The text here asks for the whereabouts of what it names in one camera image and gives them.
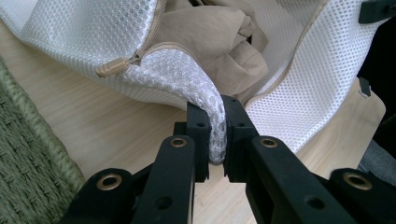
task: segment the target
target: wood grain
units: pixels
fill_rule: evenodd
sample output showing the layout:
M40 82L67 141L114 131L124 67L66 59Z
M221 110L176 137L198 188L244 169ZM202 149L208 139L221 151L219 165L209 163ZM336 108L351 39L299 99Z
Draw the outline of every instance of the wood grain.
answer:
M174 122L186 118L182 110L134 101L76 74L23 45L2 22L0 54L86 178L108 167L144 168ZM356 89L355 83L334 119L298 153L312 172L356 167L367 148L385 107ZM210 179L196 184L194 208L195 223L255 223L245 186L228 183L222 166L210 166Z

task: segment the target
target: wooden surface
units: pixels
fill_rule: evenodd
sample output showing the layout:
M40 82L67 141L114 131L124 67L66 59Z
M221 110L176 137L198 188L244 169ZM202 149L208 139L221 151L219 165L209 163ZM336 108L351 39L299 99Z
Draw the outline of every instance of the wooden surface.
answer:
M0 55L86 178L108 167L131 173L144 168L172 135L174 122L186 118L177 108L134 101L76 74L23 45L2 22ZM384 114L375 95L364 99L355 89L336 118L298 153L319 175L356 167ZM194 223L255 223L245 186L228 183L222 166L210 166L210 179L196 184Z

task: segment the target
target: green woven mat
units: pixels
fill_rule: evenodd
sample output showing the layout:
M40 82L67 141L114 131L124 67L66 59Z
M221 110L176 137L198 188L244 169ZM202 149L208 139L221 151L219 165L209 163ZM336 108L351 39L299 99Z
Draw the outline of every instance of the green woven mat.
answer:
M0 56L0 223L54 223L83 182Z

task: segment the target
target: mesh bag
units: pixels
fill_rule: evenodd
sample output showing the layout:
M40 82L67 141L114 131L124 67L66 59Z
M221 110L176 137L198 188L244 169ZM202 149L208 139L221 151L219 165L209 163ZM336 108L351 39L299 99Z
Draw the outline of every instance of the mesh bag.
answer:
M246 0L269 43L269 75L237 95L260 134L297 151L343 102L380 24L360 25L362 0ZM225 114L211 79L183 49L145 54L117 76L95 69L133 58L161 22L159 0L3 0L0 17L13 34L86 77L136 100L200 106L212 125L210 160L225 156Z

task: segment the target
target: beige cloth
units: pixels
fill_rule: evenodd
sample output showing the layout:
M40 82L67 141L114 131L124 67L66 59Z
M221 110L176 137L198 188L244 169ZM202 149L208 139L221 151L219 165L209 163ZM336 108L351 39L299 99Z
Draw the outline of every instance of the beige cloth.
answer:
M260 54L267 39L249 15L254 16L249 5L193 7L188 0L168 0L151 46L181 44L198 60L220 93L235 95L268 73ZM250 37L252 45L247 42Z

